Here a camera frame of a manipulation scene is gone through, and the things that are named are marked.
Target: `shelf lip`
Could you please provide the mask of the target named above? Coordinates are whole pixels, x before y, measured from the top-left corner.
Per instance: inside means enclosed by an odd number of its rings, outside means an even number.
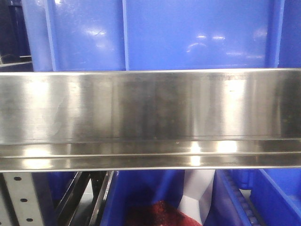
[[[301,69],[0,73],[0,171],[297,167]]]
[[[0,172],[300,166],[300,139],[0,145]]]

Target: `red glittery object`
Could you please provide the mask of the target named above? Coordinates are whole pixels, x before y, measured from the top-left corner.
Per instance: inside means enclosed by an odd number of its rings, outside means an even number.
[[[165,201],[131,208],[124,226],[202,226]]]

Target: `blue storage container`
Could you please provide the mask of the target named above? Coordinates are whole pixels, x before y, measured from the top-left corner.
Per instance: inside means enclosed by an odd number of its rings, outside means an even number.
[[[212,206],[204,226],[257,226],[244,197],[223,170],[214,177]],[[165,200],[177,207],[183,194],[183,170],[119,171],[114,175],[101,226],[123,226],[131,206]]]
[[[229,173],[240,189],[252,189],[255,173],[254,169],[230,169]]]
[[[301,169],[256,171],[251,201],[267,226],[301,226]]]
[[[159,70],[277,67],[281,42],[298,44],[284,2],[24,0],[23,7],[36,71]]]

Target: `perforated metal post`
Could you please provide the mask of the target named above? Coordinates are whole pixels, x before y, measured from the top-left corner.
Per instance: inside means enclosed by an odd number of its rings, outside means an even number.
[[[3,173],[20,226],[56,226],[45,173]]]

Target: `white paper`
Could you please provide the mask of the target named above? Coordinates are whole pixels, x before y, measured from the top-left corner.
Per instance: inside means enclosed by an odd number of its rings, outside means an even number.
[[[185,171],[184,191],[179,210],[203,224],[211,207],[214,169]]]

